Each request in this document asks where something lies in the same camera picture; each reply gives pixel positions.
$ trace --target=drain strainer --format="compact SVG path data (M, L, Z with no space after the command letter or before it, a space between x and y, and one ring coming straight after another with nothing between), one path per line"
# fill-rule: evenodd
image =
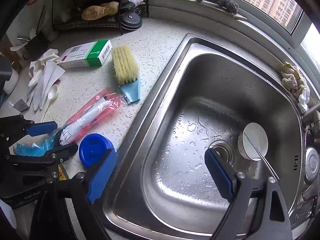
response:
M219 154L222 160L229 163L231 166L235 160L235 153L233 151L232 146L226 141L215 141L213 142L209 148L213 148Z

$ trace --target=metal rack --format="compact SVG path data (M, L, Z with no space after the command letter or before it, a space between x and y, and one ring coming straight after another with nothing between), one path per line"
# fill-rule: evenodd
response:
M66 31L71 29L84 29L84 28L118 28L122 34L122 28L120 24L120 12L118 11L115 15L105 16L97 20L86 21L81 18L81 11L74 10L71 20L67 22L54 22L54 3L56 0L52 0L52 27L57 31ZM148 0L145 0L145 4L139 5L141 8L141 14L148 14Z

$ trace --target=black wire basket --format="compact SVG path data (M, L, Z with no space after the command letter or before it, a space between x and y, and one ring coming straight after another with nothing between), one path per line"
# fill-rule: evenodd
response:
M101 0L97 2L97 4L104 3L108 0ZM57 20L57 17L54 15L54 6L57 0L52 0L52 27L57 31L66 31L71 29L84 29L84 28L118 28L120 33L122 34L122 28L120 24L120 12L118 11L115 15L112 16L104 16L100 19L93 21L86 21L81 18L82 10L91 5L97 4L87 4L81 3L80 0L73 0L74 6L70 9L71 19L67 22L62 22L61 20ZM148 0L145 0L143 4L138 6L141 9L140 14L148 16Z

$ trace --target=sink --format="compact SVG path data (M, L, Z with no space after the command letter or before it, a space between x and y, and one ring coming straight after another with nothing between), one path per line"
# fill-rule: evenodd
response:
M204 164L206 149L214 147L251 178L270 176L237 148L249 122L266 131L266 158L281 179L290 215L300 197L305 148L294 99L253 55L222 39L187 34L118 151L114 176L94 205L99 219L131 238L208 239L229 203ZM238 239L248 231L255 203L249 202Z

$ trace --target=blue lid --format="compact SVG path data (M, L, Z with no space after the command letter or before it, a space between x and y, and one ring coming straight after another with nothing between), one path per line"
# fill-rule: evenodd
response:
M80 160L86 168L89 168L93 163L98 162L108 149L115 148L107 138L98 133L89 134L80 143Z

